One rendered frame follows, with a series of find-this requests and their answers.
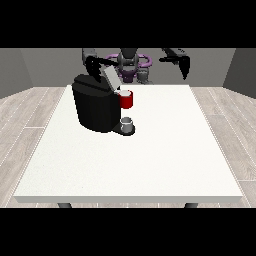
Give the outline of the small grey cup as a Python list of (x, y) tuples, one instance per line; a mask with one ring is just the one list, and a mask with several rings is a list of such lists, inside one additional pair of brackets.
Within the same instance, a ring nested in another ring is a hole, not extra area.
[(121, 131), (130, 133), (133, 130), (133, 120), (130, 117), (123, 117), (120, 120)]

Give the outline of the pale grey machine lid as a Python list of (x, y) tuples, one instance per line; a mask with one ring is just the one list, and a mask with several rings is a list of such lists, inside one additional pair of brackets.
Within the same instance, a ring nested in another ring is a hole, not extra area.
[(109, 66), (103, 70), (105, 77), (107, 78), (110, 87), (113, 91), (116, 91), (121, 86), (121, 81), (113, 66)]

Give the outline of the black coffee machine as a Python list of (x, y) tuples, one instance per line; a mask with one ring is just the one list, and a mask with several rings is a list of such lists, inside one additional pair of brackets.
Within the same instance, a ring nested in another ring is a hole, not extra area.
[(121, 110), (118, 88), (113, 91), (107, 79), (101, 76), (97, 82), (92, 76), (80, 74), (74, 79), (72, 91), (79, 122), (85, 128), (101, 133), (116, 132), (123, 136), (135, 133), (121, 131)]

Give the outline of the grey trunk with purple rings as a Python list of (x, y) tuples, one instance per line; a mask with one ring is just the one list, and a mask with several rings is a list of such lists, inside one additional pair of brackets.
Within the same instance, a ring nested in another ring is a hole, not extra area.
[(121, 48), (118, 54), (109, 54), (106, 59), (117, 61), (115, 70), (124, 83), (132, 83), (133, 80), (140, 84), (150, 83), (152, 58), (149, 55), (138, 54), (136, 48)]

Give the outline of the red pod holder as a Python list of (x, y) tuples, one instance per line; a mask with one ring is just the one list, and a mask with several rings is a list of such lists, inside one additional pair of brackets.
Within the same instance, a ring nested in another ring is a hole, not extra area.
[(133, 106), (133, 92), (130, 90), (122, 90), (119, 92), (120, 107), (129, 109)]

